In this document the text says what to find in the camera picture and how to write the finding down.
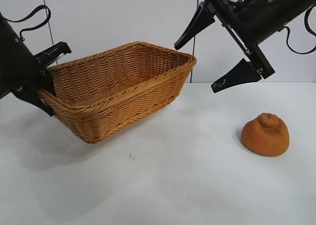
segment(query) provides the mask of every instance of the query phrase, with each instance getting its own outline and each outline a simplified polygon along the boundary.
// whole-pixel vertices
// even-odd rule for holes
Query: woven basket
[[[57,97],[38,93],[75,135],[98,143],[170,104],[195,63],[190,54],[133,42],[51,67]]]

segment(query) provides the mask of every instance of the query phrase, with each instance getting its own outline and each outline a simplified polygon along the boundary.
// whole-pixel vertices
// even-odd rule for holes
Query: basket base
[[[121,124],[119,125],[117,128],[114,128],[113,130],[111,130],[105,137],[103,138],[99,138],[99,139],[94,139],[93,141],[87,141],[86,139],[80,137],[77,135],[78,138],[80,138],[82,141],[88,143],[88,144],[98,144],[98,143],[101,143],[105,140],[107,140],[108,138],[112,137],[113,135],[117,134],[118,131],[121,131],[141,120],[143,120],[144,118],[146,117],[149,117],[150,115],[153,115],[155,114],[156,112],[160,111],[161,109],[165,108],[166,106],[168,106],[169,104],[171,104],[175,99],[177,98],[177,96],[175,96],[174,98],[166,101],[164,104],[161,104],[158,108],[155,108],[153,109],[153,112],[151,113],[148,113],[146,112],[145,114],[139,114],[137,115],[135,118],[131,119],[130,121],[124,123],[124,124]]]

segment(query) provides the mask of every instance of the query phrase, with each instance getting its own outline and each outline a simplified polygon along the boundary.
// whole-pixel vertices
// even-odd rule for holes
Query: screw
[[[23,87],[17,88],[16,91],[18,91],[19,93],[23,92]]]
[[[263,73],[263,69],[262,69],[262,68],[260,68],[260,69],[258,69],[258,70],[257,70],[257,72],[258,72],[258,74],[260,74],[260,75],[261,75],[261,74]]]

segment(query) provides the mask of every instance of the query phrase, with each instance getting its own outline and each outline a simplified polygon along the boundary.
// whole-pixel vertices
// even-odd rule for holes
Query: black cable
[[[26,16],[25,18],[23,18],[23,19],[20,19],[20,20],[17,20],[17,21],[9,20],[9,19],[6,19],[6,18],[4,18],[4,19],[5,19],[6,21],[8,21],[8,22],[20,23],[20,22],[23,22],[23,21],[28,20],[29,18],[33,17],[37,12],[39,12],[39,11],[42,10],[42,9],[47,10],[47,17],[46,17],[46,19],[45,19],[43,22],[41,22],[40,24],[38,24],[38,25],[36,25],[36,26],[34,26],[34,27],[32,27],[32,28],[22,29],[22,30],[20,31],[20,39],[21,39],[22,41],[24,41],[24,38],[23,38],[23,36],[22,36],[22,33],[23,33],[24,31],[32,31],[32,30],[35,30],[35,29],[39,29],[40,27],[42,27],[42,26],[44,26],[45,24],[48,23],[48,21],[50,20],[50,17],[51,17],[51,11],[50,11],[50,9],[49,9],[46,5],[42,4],[42,5],[39,5],[38,7],[36,7],[29,15],[27,15],[27,16]]]
[[[310,14],[311,14],[311,11],[312,11],[312,9],[313,9],[315,6],[316,6],[316,5],[314,4],[311,8],[309,8],[309,9],[306,11],[306,13],[305,13],[305,18],[304,18],[304,23],[305,23],[305,28],[306,28],[307,32],[309,32],[310,34],[312,34],[313,36],[316,37],[316,33],[311,29],[311,27],[310,27],[310,25],[309,25],[309,23],[308,23],[308,19],[309,19],[309,16],[310,16]],[[315,46],[312,50],[310,50],[310,51],[308,51],[308,52],[297,52],[297,51],[295,51],[295,50],[289,45],[289,43],[288,43],[289,38],[290,38],[290,34],[291,34],[291,29],[290,29],[288,26],[285,26],[283,29],[286,29],[286,30],[287,30],[286,45],[288,46],[288,48],[289,48],[291,51],[293,51],[293,52],[296,53],[296,54],[300,54],[300,55],[307,55],[307,54],[311,54],[311,53],[313,53],[314,51],[316,51],[316,46]]]
[[[264,2],[258,4],[244,4],[242,2],[234,2],[232,0],[228,0],[228,4],[236,6],[236,7],[249,7],[249,8],[257,8],[263,6],[270,6],[270,5],[280,5],[280,4],[287,4],[297,0],[277,0],[273,2]]]

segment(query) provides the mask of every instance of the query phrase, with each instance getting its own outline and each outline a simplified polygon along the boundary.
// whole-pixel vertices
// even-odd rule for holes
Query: basket rim
[[[116,48],[112,48],[112,49],[104,51],[104,52],[100,52],[100,53],[88,56],[88,57],[83,57],[81,59],[77,59],[77,60],[74,60],[74,61],[66,62],[66,63],[60,64],[58,66],[53,66],[53,67],[51,67],[49,69],[56,69],[57,70],[57,69],[63,68],[65,65],[70,64],[71,62],[82,61],[82,60],[84,60],[86,58],[96,57],[97,55],[104,54],[105,52],[109,53],[109,52],[112,52],[112,51],[116,51],[118,48],[129,48],[129,47],[135,46],[135,45],[144,45],[144,46],[150,46],[151,48],[163,49],[163,51],[170,52],[172,54],[183,55],[184,57],[187,57],[189,59],[189,61],[184,63],[181,66],[178,66],[178,67],[173,68],[173,69],[171,69],[171,70],[169,70],[169,71],[167,71],[165,73],[157,75],[154,78],[151,78],[151,79],[149,79],[149,80],[147,80],[145,82],[142,82],[142,83],[140,83],[138,85],[129,87],[129,88],[127,88],[127,89],[125,89],[125,90],[123,90],[121,92],[118,92],[118,93],[116,93],[116,94],[114,94],[112,96],[100,99],[100,100],[96,101],[95,103],[92,103],[92,104],[89,104],[89,105],[71,106],[71,105],[63,102],[62,100],[60,100],[58,97],[55,97],[51,93],[47,92],[44,89],[39,89],[38,90],[38,93],[39,93],[40,97],[44,101],[46,101],[48,104],[49,104],[50,101],[52,101],[55,104],[57,103],[61,107],[66,108],[65,110],[68,113],[70,113],[69,111],[71,111],[71,112],[80,112],[80,111],[86,111],[87,109],[93,110],[93,109],[95,109],[98,106],[103,105],[103,104],[106,104],[107,108],[110,108],[110,107],[113,107],[113,106],[121,103],[122,101],[125,101],[125,100],[137,95],[140,92],[143,92],[144,89],[148,89],[148,88],[154,87],[154,86],[156,86],[156,85],[158,85],[158,84],[160,84],[160,83],[162,83],[162,82],[164,82],[164,81],[166,81],[166,80],[178,75],[179,73],[187,72],[189,70],[191,71],[191,69],[193,68],[193,66],[197,62],[196,57],[191,55],[191,54],[184,53],[184,52],[179,52],[179,51],[176,51],[176,50],[173,50],[173,49],[170,49],[170,48],[166,48],[166,47],[162,47],[162,46],[159,46],[159,45],[147,43],[147,42],[144,42],[144,41],[135,41],[135,42],[124,44],[124,45],[116,47]]]

